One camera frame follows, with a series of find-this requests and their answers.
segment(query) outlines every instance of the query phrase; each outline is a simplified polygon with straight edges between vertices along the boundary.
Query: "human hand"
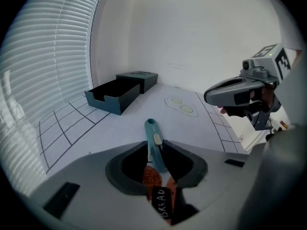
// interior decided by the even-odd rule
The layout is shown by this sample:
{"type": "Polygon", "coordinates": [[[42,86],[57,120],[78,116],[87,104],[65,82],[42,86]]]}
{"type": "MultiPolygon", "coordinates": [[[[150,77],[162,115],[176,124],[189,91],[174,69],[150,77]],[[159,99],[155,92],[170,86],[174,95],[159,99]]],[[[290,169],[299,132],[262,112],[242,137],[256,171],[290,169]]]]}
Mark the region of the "human hand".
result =
{"type": "MultiPolygon", "coordinates": [[[[251,91],[250,98],[252,99],[254,97],[255,97],[255,91],[251,91]]],[[[273,104],[273,99],[274,99],[274,89],[270,89],[267,87],[262,88],[261,100],[263,101],[263,103],[267,105],[269,108],[271,108],[273,104]]],[[[220,111],[221,114],[227,113],[225,108],[223,108],[222,106],[218,106],[218,108],[221,108],[221,111],[220,111]]]]}

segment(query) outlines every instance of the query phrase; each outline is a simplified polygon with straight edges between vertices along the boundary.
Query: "tile pattern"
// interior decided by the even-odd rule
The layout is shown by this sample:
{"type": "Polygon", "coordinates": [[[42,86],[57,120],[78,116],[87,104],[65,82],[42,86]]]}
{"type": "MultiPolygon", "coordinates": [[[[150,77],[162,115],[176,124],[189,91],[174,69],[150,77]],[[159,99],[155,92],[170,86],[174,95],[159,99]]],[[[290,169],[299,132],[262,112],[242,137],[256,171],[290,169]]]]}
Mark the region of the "tile pattern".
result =
{"type": "Polygon", "coordinates": [[[234,153],[246,153],[240,140],[236,136],[234,130],[226,118],[221,114],[216,106],[210,105],[205,102],[204,97],[200,93],[196,93],[212,122],[214,123],[215,129],[220,137],[224,151],[234,153]]]}
{"type": "Polygon", "coordinates": [[[110,113],[88,105],[81,96],[48,114],[37,126],[37,143],[46,173],[90,129],[110,113]]]}

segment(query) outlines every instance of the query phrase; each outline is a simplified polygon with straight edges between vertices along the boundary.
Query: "blue handle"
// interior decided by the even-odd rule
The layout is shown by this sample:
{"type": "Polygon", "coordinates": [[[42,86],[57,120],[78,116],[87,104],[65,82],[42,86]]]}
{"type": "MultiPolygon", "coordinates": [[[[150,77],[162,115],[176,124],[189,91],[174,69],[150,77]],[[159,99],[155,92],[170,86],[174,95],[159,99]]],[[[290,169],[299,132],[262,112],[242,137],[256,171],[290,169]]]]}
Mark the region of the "blue handle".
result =
{"type": "Polygon", "coordinates": [[[159,125],[154,119],[150,118],[146,120],[144,126],[145,126],[145,133],[146,133],[147,140],[148,140],[148,148],[153,157],[153,166],[154,168],[158,170],[158,172],[165,173],[168,170],[163,162],[162,155],[159,150],[159,146],[156,145],[154,141],[154,135],[155,136],[158,135],[161,141],[163,141],[163,136],[159,128],[159,125]]]}

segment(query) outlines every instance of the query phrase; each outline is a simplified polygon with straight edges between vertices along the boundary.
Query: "robotic arm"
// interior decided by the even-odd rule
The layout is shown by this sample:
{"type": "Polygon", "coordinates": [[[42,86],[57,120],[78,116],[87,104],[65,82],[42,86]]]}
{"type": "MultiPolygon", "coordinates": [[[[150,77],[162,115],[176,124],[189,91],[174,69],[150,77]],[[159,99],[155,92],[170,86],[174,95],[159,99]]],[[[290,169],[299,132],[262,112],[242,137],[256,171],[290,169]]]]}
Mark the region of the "robotic arm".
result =
{"type": "Polygon", "coordinates": [[[290,63],[281,44],[262,48],[251,59],[243,61],[239,77],[224,80],[211,88],[204,99],[211,105],[223,106],[229,116],[247,116],[255,130],[266,130],[270,113],[281,107],[276,96],[268,107],[261,100],[264,87],[276,89],[283,78],[290,72],[290,63]],[[250,101],[251,91],[255,96],[250,101]]]}

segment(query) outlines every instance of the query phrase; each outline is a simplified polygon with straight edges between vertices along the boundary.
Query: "dark green box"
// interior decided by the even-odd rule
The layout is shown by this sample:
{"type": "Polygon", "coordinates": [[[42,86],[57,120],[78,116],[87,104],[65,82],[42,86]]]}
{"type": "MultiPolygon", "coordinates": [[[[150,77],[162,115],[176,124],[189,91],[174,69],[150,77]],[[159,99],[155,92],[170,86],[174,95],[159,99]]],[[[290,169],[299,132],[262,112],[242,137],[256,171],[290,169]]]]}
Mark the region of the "dark green box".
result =
{"type": "Polygon", "coordinates": [[[133,71],[123,74],[117,74],[116,79],[129,79],[140,84],[140,93],[144,94],[153,87],[158,80],[158,74],[146,71],[133,71]]]}
{"type": "Polygon", "coordinates": [[[90,106],[121,115],[140,95],[140,84],[119,78],[84,93],[90,106]]]}

